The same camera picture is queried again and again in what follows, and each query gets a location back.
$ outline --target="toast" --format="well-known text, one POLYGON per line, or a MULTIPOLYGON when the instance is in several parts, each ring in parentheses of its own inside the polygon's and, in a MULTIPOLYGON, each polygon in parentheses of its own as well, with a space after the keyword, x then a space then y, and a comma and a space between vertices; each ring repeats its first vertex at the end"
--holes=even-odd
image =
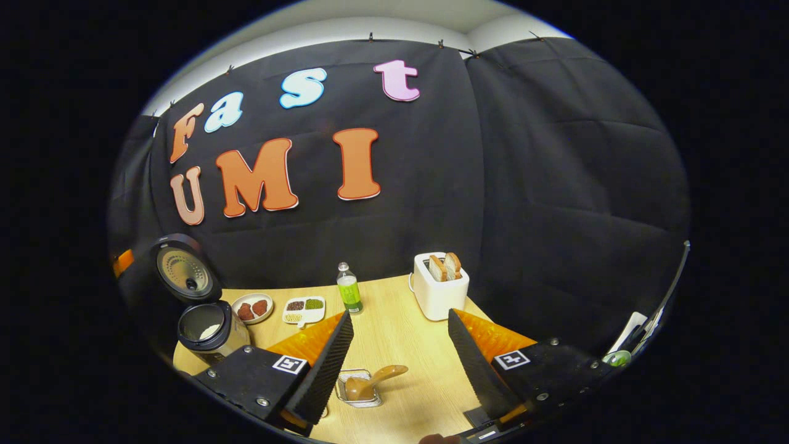
POLYGON ((439 282, 447 281, 447 267, 434 254, 430 255, 428 271, 432 274, 433 279, 439 282))
POLYGON ((447 280, 460 279, 460 259, 455 253, 447 253, 444 258, 444 268, 447 269, 447 280))

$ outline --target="table surface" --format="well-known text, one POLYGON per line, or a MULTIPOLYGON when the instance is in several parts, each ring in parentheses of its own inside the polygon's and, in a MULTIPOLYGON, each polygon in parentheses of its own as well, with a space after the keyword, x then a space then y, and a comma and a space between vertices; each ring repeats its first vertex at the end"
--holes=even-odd
MULTIPOLYGON (((463 412, 477 408, 474 394, 447 331, 447 321, 430 321, 408 286, 408 276, 359 282, 364 310, 352 314, 353 341, 343 369, 363 368, 371 374, 391 364, 405 365, 402 375, 381 382, 383 400, 373 408, 355 408, 337 398, 328 401, 328 416, 312 429, 310 438, 337 443, 386 442, 417 444, 426 435, 455 435, 472 428, 463 412)), ((274 300, 274 312, 262 322, 247 325, 252 344, 266 348, 299 331, 282 321, 286 301, 323 296, 326 317, 345 307, 337 285, 276 290, 225 289, 222 300, 233 303, 249 293, 265 293, 274 300)), ((469 298, 464 311, 489 317, 469 298)), ((208 365, 179 342, 173 355, 178 370, 189 374, 208 365)))

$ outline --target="toaster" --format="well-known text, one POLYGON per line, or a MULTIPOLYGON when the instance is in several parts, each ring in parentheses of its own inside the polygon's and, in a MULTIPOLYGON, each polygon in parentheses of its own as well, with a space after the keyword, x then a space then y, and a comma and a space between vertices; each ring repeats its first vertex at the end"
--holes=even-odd
POLYGON ((442 321, 449 318, 449 310, 466 307, 466 293, 469 290, 469 275, 461 267, 460 279, 439 282, 428 270, 430 255, 434 254, 441 262, 447 255, 444 252, 423 253, 413 257, 413 287, 419 307, 427 319, 442 321))

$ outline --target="hand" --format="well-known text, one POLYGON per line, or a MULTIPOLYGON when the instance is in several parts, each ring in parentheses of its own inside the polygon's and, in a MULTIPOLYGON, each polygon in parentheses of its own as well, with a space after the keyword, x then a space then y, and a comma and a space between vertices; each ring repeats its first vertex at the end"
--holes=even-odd
POLYGON ((460 444, 460 437, 457 435, 444 438, 439 434, 427 435, 419 440, 418 444, 460 444))

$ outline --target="beans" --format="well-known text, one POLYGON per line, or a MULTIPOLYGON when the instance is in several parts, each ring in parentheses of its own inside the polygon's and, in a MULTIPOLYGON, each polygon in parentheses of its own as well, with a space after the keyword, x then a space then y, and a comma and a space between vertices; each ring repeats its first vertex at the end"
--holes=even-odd
POLYGON ((304 301, 296 301, 288 304, 287 310, 301 310, 304 308, 304 301))
POLYGON ((307 299, 306 308, 307 310, 323 308, 323 302, 320 299, 307 299))

